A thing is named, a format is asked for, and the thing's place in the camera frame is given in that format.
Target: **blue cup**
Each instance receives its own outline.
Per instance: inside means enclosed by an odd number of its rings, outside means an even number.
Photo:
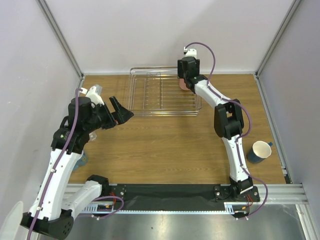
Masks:
[[[272,145],[272,142],[256,141],[246,155],[246,159],[253,164],[261,163],[271,155]]]

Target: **cup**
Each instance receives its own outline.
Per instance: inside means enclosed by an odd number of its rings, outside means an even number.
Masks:
[[[256,141],[246,155],[246,159],[253,164],[261,163],[271,155],[272,145],[272,142],[266,143],[265,141]]]

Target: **wooden surface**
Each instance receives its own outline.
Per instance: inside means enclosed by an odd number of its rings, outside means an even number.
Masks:
[[[84,87],[103,87],[102,98],[126,105],[127,75],[87,76]],[[252,118],[251,134],[244,138],[246,154],[255,141],[273,142],[265,110],[253,75],[214,75],[212,84],[225,96],[239,99]],[[248,120],[243,114],[245,127]],[[230,167],[223,141],[213,128],[214,111],[203,101],[198,116],[134,116],[127,123],[98,130],[97,139],[85,146],[88,163],[75,170],[70,183],[84,183],[92,175],[111,183],[227,184]],[[259,164],[247,162],[251,174],[268,184],[284,184],[275,146]]]

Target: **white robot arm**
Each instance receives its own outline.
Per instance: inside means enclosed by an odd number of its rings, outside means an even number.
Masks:
[[[23,214],[21,221],[23,227],[32,228],[37,233],[55,239],[65,239],[79,213],[94,199],[109,195],[111,191],[109,180],[102,176],[92,175],[79,191],[63,201],[72,170],[81,158],[90,134],[100,128],[110,129],[124,124],[134,115],[122,107],[114,96],[109,98],[115,109],[115,112],[111,113],[100,96],[101,91],[102,87],[99,85],[89,90],[81,89],[81,93],[85,96],[78,98],[77,117],[75,117],[75,98],[69,104],[68,116],[62,120],[60,128],[53,135],[49,166],[36,200],[29,211]],[[76,125],[71,140],[59,159],[71,135],[71,125],[75,118]]]
[[[197,59],[195,49],[184,49],[184,53],[185,57],[178,60],[178,77],[184,79],[187,88],[201,96],[214,109],[214,129],[222,138],[226,148],[234,195],[241,195],[253,188],[252,179],[247,174],[249,170],[245,161],[242,138],[239,138],[244,127],[242,110],[238,105],[229,102],[230,98],[224,96],[204,75],[200,74],[200,60]]]

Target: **dish rack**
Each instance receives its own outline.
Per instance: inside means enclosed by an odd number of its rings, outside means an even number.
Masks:
[[[179,87],[175,66],[130,70],[126,107],[136,116],[196,116],[202,98]]]

